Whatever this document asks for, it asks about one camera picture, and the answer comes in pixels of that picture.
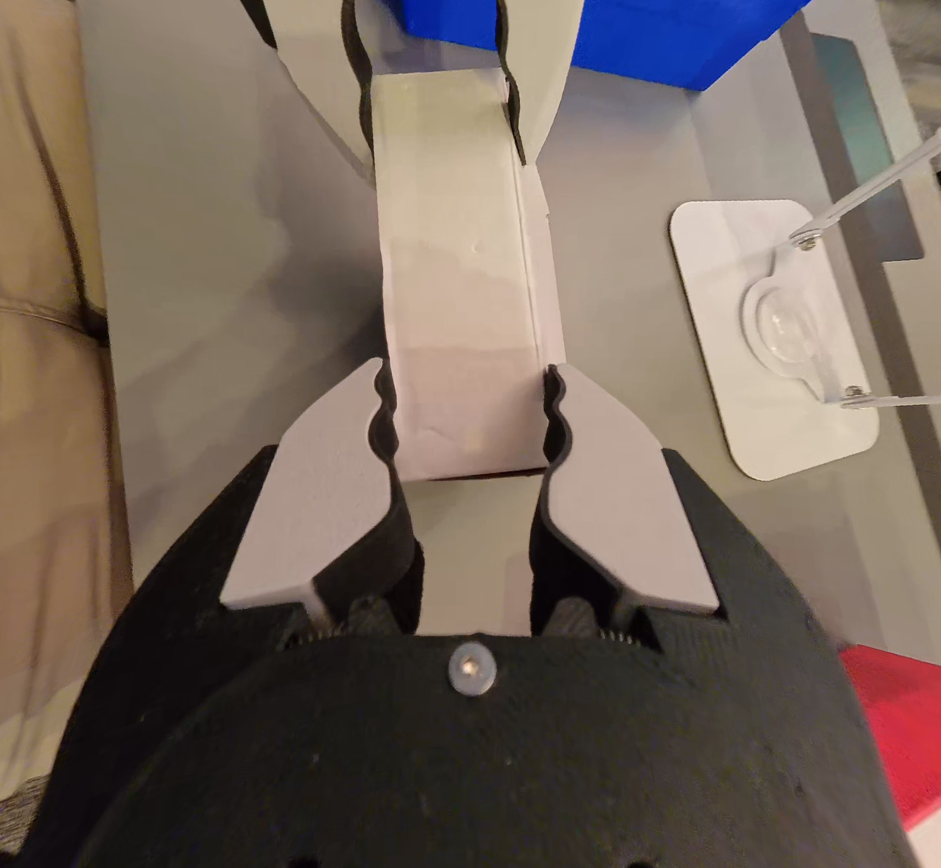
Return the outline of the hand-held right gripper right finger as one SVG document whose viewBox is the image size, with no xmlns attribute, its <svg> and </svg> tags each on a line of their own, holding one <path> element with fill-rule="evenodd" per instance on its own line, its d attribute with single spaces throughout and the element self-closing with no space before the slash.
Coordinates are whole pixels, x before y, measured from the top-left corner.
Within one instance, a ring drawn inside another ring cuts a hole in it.
<svg viewBox="0 0 941 868">
<path fill-rule="evenodd" d="M 643 607 L 721 608 L 665 450 L 633 412 L 570 364 L 544 375 L 547 468 L 529 541 L 532 627 L 586 603 L 600 627 Z"/>
</svg>

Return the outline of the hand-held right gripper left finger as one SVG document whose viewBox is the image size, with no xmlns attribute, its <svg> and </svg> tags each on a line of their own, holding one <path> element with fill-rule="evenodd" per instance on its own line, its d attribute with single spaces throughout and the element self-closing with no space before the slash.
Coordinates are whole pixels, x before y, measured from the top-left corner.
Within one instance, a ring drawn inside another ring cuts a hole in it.
<svg viewBox="0 0 941 868">
<path fill-rule="evenodd" d="M 313 622 L 345 622 L 380 598 L 418 622 L 424 557 L 394 458 L 396 395 L 387 360 L 370 358 L 284 433 L 222 586 L 231 610 L 302 604 Z"/>
</svg>

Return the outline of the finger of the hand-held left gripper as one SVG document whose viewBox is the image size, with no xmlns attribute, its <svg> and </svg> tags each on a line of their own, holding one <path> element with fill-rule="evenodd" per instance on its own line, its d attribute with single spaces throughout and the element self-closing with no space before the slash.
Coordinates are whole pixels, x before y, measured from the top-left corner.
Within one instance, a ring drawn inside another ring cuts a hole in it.
<svg viewBox="0 0 941 868">
<path fill-rule="evenodd" d="M 496 1 L 507 119 L 521 164 L 533 165 L 561 102 L 585 0 Z"/>
<path fill-rule="evenodd" d="M 263 0 L 279 60 L 336 145 L 374 180 L 372 66 L 357 0 Z"/>
</svg>

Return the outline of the white cardboard box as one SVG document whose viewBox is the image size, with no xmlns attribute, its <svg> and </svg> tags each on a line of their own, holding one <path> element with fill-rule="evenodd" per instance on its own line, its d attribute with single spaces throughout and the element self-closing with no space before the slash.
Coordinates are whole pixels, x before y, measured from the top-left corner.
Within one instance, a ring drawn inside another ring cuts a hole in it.
<svg viewBox="0 0 941 868">
<path fill-rule="evenodd" d="M 376 76 L 386 338 L 406 482 L 546 465 L 543 377 L 566 351 L 547 202 L 498 69 Z"/>
</svg>

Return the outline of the red box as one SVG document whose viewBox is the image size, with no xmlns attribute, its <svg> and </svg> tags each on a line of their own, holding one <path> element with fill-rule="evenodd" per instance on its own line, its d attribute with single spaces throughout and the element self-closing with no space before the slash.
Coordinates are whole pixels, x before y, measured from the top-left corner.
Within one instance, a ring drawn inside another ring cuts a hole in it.
<svg viewBox="0 0 941 868">
<path fill-rule="evenodd" d="M 867 646 L 841 650 L 888 777 L 902 826 L 940 807 L 940 667 Z"/>
</svg>

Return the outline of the beige sofa cushion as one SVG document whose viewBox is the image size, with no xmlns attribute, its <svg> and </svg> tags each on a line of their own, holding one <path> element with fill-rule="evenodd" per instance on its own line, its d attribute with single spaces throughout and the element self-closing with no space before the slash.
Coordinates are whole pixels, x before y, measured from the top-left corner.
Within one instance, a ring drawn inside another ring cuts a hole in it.
<svg viewBox="0 0 941 868">
<path fill-rule="evenodd" d="M 2 0 L 2 757 L 54 742 L 132 591 L 76 10 Z"/>
</svg>

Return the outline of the dark grey flat panel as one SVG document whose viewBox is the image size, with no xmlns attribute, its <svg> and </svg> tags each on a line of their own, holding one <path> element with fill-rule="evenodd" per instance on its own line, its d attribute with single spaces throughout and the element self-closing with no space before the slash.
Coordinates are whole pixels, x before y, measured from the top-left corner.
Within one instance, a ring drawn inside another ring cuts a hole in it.
<svg viewBox="0 0 941 868">
<path fill-rule="evenodd" d="M 867 74 L 851 40 L 815 32 L 810 38 L 830 90 L 854 180 L 862 184 L 894 161 Z M 923 259 L 923 245 L 900 181 L 861 203 L 855 213 L 866 217 L 880 261 Z"/>
</svg>

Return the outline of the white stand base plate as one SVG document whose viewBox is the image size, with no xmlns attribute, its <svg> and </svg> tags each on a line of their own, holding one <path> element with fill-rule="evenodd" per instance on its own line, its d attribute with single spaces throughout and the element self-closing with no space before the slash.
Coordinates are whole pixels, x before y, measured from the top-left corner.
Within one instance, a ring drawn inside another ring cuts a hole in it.
<svg viewBox="0 0 941 868">
<path fill-rule="evenodd" d="M 697 201 L 669 221 L 680 279 L 733 461 L 772 481 L 871 449 L 875 409 L 843 407 L 867 373 L 821 239 L 793 200 Z"/>
</svg>

